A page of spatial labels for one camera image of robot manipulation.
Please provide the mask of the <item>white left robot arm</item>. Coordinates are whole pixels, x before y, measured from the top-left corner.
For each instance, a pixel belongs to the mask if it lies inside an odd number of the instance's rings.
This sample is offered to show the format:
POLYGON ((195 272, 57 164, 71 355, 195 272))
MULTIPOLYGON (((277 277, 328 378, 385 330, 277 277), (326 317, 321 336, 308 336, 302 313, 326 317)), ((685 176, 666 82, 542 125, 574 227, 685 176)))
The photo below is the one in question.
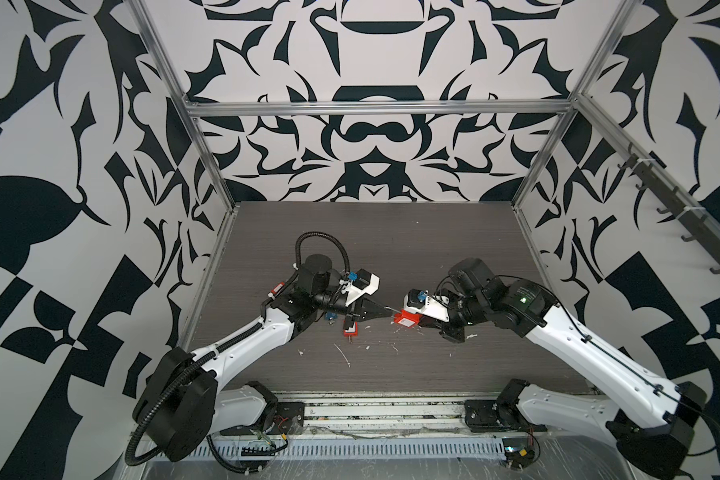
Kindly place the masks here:
POLYGON ((367 270, 339 273, 327 256, 313 254, 269 292, 254 320, 194 351, 170 350, 133 410, 136 428, 124 452, 126 464, 141 465, 159 454, 179 461, 208 436, 230 428, 267 430, 274 394, 257 382, 232 392, 225 386, 305 332, 321 313, 342 315, 349 323, 388 316, 389 309, 372 297, 379 285, 367 270))

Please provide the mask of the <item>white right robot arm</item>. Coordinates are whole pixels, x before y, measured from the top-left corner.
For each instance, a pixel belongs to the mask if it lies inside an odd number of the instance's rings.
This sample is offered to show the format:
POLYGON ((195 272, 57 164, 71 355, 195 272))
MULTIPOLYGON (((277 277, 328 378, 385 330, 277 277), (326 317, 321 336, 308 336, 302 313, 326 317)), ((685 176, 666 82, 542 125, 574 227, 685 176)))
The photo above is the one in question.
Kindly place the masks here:
POLYGON ((443 337, 490 322, 545 349, 592 383, 605 400, 587 403, 518 382, 504 390, 506 408, 532 425, 554 426, 616 447, 655 479, 673 479, 689 455, 705 392, 675 383, 632 360, 576 320, 545 286, 521 277, 509 284, 479 258, 454 265, 434 292, 406 305, 432 319, 443 337))

